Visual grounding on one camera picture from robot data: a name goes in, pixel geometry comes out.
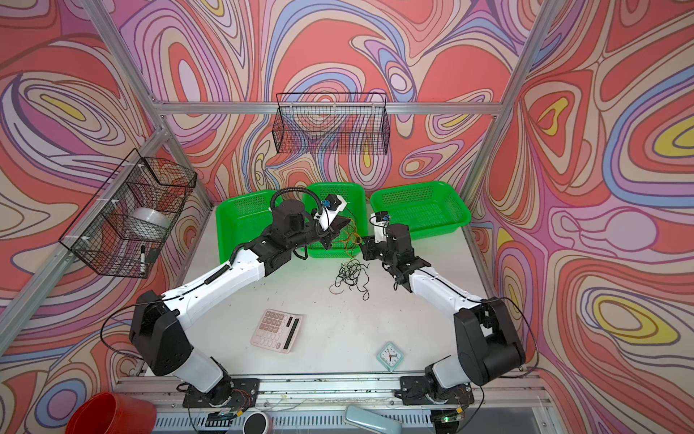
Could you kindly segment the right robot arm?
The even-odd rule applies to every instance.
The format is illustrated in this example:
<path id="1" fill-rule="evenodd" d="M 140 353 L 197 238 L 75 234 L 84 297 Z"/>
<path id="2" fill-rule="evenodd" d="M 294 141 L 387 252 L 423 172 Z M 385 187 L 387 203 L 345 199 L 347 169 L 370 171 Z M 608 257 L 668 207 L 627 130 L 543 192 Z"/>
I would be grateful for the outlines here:
<path id="1" fill-rule="evenodd" d="M 403 287 L 452 319 L 455 354 L 425 369 L 432 388 L 448 390 L 462 384 L 483 386 L 526 362 L 526 354 L 507 305 L 500 298 L 481 298 L 443 278 L 412 247 L 410 228 L 392 224 L 363 238 L 365 260 L 379 260 Z"/>

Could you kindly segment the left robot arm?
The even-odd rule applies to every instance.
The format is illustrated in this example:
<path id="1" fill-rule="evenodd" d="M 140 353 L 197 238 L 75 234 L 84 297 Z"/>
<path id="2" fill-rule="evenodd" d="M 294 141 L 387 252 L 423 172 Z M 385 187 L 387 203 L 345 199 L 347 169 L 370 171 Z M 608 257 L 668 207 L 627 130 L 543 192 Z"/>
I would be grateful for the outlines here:
<path id="1" fill-rule="evenodd" d="M 316 209 L 286 197 L 287 188 L 269 200 L 271 223 L 250 242 L 239 244 L 229 260 L 196 280 L 162 295 L 152 291 L 135 303 L 129 341 L 156 376 L 172 375 L 219 407 L 231 398 L 231 376 L 213 358 L 194 347 L 186 334 L 198 319 L 231 295 L 280 269 L 299 249 L 319 243 L 330 249 L 350 220 L 346 200 L 337 193 L 320 198 L 307 188 Z"/>

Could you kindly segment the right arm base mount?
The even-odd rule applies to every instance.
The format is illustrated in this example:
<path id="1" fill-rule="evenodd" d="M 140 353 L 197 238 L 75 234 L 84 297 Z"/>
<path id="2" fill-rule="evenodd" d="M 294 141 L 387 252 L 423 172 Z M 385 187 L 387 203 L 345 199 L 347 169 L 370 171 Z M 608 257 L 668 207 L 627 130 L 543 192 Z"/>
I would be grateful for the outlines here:
<path id="1" fill-rule="evenodd" d="M 394 397 L 407 406 L 414 405 L 455 405 L 466 408 L 475 402 L 469 385 L 458 385 L 445 389 L 428 375 L 407 375 L 399 378 L 399 387 Z"/>

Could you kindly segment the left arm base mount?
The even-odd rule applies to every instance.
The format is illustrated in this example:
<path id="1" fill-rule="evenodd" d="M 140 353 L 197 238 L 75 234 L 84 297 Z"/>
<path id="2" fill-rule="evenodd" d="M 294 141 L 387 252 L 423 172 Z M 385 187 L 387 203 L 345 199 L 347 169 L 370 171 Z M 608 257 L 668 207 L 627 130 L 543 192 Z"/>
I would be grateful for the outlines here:
<path id="1" fill-rule="evenodd" d="M 215 359 L 213 361 L 222 370 L 222 379 L 209 392 L 200 392 L 188 386 L 183 407 L 186 409 L 228 408 L 234 412 L 254 407 L 260 392 L 260 379 L 232 378 L 220 363 Z"/>

